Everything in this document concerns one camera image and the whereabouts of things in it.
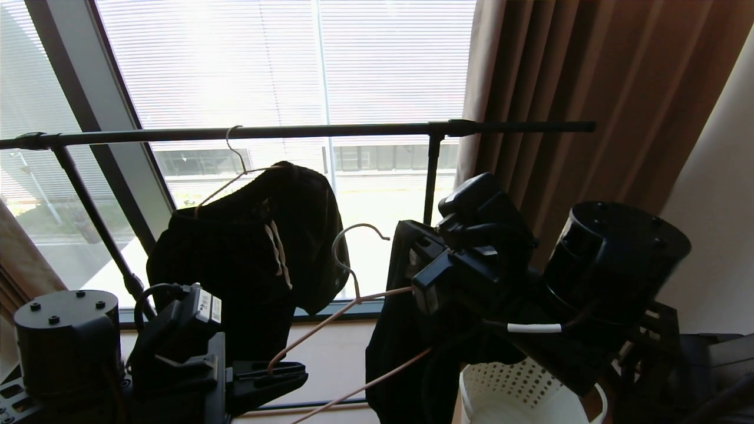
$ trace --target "perforated basket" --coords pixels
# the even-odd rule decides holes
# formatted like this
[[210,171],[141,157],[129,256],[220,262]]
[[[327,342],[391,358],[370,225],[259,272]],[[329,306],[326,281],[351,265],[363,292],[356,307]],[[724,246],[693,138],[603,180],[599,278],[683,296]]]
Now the perforated basket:
[[[607,399],[595,386],[602,412],[592,424],[600,424]],[[578,396],[531,359],[513,365],[469,365],[461,372],[460,389],[464,424],[589,423]]]

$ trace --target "curtain fold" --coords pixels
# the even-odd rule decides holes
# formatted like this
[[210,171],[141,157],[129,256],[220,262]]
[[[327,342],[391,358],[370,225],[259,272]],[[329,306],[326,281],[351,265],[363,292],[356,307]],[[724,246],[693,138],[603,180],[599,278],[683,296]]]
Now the curtain fold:
[[752,23],[750,0],[478,0],[464,118],[597,131],[465,137],[456,184],[498,177],[541,239],[536,266],[579,201],[659,214]]
[[37,296],[66,286],[0,201],[0,315],[13,324],[13,314]]

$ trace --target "white label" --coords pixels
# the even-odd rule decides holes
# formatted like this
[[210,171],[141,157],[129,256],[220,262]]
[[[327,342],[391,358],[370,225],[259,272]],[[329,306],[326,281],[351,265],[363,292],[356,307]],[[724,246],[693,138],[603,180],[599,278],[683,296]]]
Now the white label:
[[212,295],[205,289],[201,289],[199,293],[199,306],[197,306],[199,321],[208,322],[210,320],[210,301]]
[[215,321],[216,323],[221,323],[222,319],[222,301],[219,297],[213,296],[212,297],[212,321]]

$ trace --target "black cylindrical motor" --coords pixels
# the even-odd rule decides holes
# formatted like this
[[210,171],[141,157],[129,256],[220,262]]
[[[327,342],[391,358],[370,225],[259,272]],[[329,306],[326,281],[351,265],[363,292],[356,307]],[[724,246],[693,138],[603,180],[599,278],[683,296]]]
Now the black cylindrical motor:
[[542,279],[567,309],[596,302],[592,319],[631,325],[689,252],[688,238],[661,218],[587,201],[571,209]]
[[123,377],[118,298],[112,293],[50,293],[22,306],[14,320],[23,383],[35,398],[108,390],[108,378]]

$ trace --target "wire hanger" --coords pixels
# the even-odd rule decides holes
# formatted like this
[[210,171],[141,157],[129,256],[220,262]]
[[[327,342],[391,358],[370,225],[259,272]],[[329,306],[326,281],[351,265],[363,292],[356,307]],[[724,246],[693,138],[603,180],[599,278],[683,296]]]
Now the wire hanger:
[[[390,295],[399,294],[399,293],[407,293],[407,292],[410,292],[412,290],[411,287],[402,287],[402,288],[397,288],[397,289],[393,289],[393,290],[388,290],[388,291],[385,291],[384,293],[377,293],[377,294],[370,294],[368,296],[361,296],[361,293],[359,291],[359,280],[356,277],[356,272],[354,272],[354,270],[351,269],[349,266],[346,266],[344,263],[340,262],[340,259],[338,259],[338,255],[337,255],[338,243],[343,239],[343,237],[345,236],[345,233],[348,232],[349,230],[357,228],[357,227],[371,228],[371,229],[373,229],[377,233],[377,235],[380,236],[380,238],[382,240],[387,240],[387,241],[390,240],[389,237],[383,236],[382,233],[380,233],[380,231],[376,227],[374,227],[371,224],[367,224],[367,223],[360,223],[360,224],[354,224],[352,226],[349,226],[347,229],[344,229],[343,231],[341,231],[340,233],[338,233],[338,235],[335,237],[335,240],[333,240],[333,245],[332,245],[333,259],[335,260],[335,264],[339,268],[343,269],[348,274],[350,274],[351,277],[354,278],[354,289],[355,289],[355,292],[356,292],[356,298],[353,299],[352,301],[350,301],[342,309],[340,309],[336,313],[332,314],[331,316],[327,317],[327,319],[325,319],[324,321],[320,322],[316,327],[314,327],[313,329],[311,329],[311,331],[309,331],[308,333],[306,333],[304,336],[300,337],[295,342],[293,342],[290,345],[288,345],[285,349],[283,349],[282,351],[280,351],[280,353],[278,353],[277,355],[275,355],[275,357],[272,358],[272,361],[270,361],[270,364],[267,366],[267,374],[268,375],[272,375],[272,372],[273,372],[275,364],[277,362],[279,362],[283,358],[283,356],[285,356],[286,353],[290,352],[291,349],[295,348],[296,346],[298,346],[299,344],[301,344],[304,340],[306,340],[309,337],[313,336],[316,332],[318,332],[323,327],[325,327],[329,323],[331,323],[334,320],[336,320],[339,316],[343,315],[346,311],[348,311],[350,308],[354,307],[355,305],[358,305],[358,304],[362,303],[364,300],[372,300],[372,299],[376,299],[378,297],[390,296]],[[376,379],[368,382],[364,386],[361,386],[360,388],[354,390],[351,393],[348,393],[345,396],[342,396],[342,397],[340,397],[338,399],[335,399],[334,401],[331,401],[328,404],[323,405],[323,406],[321,406],[321,407],[319,407],[319,408],[311,411],[310,413],[308,413],[308,414],[302,416],[301,418],[297,419],[296,421],[294,421],[293,424],[296,424],[298,422],[304,421],[305,419],[308,419],[308,418],[310,418],[310,417],[312,417],[312,416],[314,416],[314,415],[316,415],[316,414],[318,414],[318,413],[320,413],[320,412],[322,412],[322,411],[324,411],[326,409],[329,409],[331,406],[339,404],[340,402],[344,401],[345,399],[350,398],[353,395],[356,395],[358,392],[361,392],[362,390],[366,390],[366,389],[374,386],[375,384],[380,383],[381,381],[383,381],[383,380],[385,380],[387,378],[390,378],[394,374],[399,373],[404,368],[406,368],[409,365],[413,364],[414,362],[418,361],[420,358],[422,358],[427,353],[429,353],[430,350],[431,350],[431,348],[424,350],[422,353],[416,355],[414,358],[409,359],[404,364],[400,365],[399,367],[396,367],[394,370],[386,373],[385,375],[380,376],[380,377],[378,377],[378,378],[376,378]]]
[[207,196],[207,198],[205,198],[205,199],[204,199],[203,201],[201,201],[201,203],[200,203],[200,204],[198,204],[198,205],[197,205],[197,206],[196,206],[196,207],[194,208],[194,219],[197,219],[197,218],[199,217],[199,208],[200,208],[200,207],[204,206],[204,204],[206,204],[206,203],[207,203],[208,201],[210,201],[210,200],[211,200],[211,199],[212,199],[213,197],[215,197],[215,196],[216,196],[216,195],[218,195],[218,194],[219,194],[220,192],[222,192],[222,190],[225,190],[225,189],[227,189],[227,188],[228,188],[228,187],[229,187],[229,186],[230,186],[230,185],[231,185],[232,183],[235,183],[236,181],[238,181],[238,180],[239,180],[239,179],[240,179],[241,177],[243,177],[244,175],[248,175],[248,174],[251,174],[252,172],[257,172],[257,171],[266,171],[266,170],[268,170],[268,169],[275,169],[275,168],[279,168],[279,167],[284,167],[284,166],[282,166],[282,165],[273,165],[273,166],[271,166],[271,167],[258,167],[258,168],[255,168],[255,169],[249,169],[249,170],[247,170],[247,169],[246,169],[246,162],[244,162],[244,157],[243,157],[243,155],[242,155],[242,154],[240,154],[240,153],[239,153],[239,151],[237,151],[236,149],[233,149],[233,148],[231,147],[231,142],[230,142],[231,131],[233,131],[233,130],[234,130],[234,129],[236,129],[236,128],[241,128],[241,127],[243,127],[243,125],[236,125],[236,126],[234,126],[234,127],[230,127],[230,128],[228,128],[228,132],[226,132],[226,133],[225,133],[225,144],[226,144],[226,145],[228,146],[228,148],[229,148],[229,149],[230,149],[230,150],[231,150],[231,151],[232,151],[233,153],[235,153],[236,155],[238,155],[238,158],[239,158],[239,159],[241,160],[241,169],[243,169],[244,171],[243,171],[243,172],[241,172],[240,174],[238,174],[237,176],[235,176],[235,177],[233,178],[233,180],[230,180],[230,181],[228,181],[227,183],[223,184],[223,185],[222,185],[222,187],[220,187],[220,188],[219,188],[219,189],[217,189],[217,190],[216,190],[216,191],[215,191],[214,193],[212,193],[211,195]]

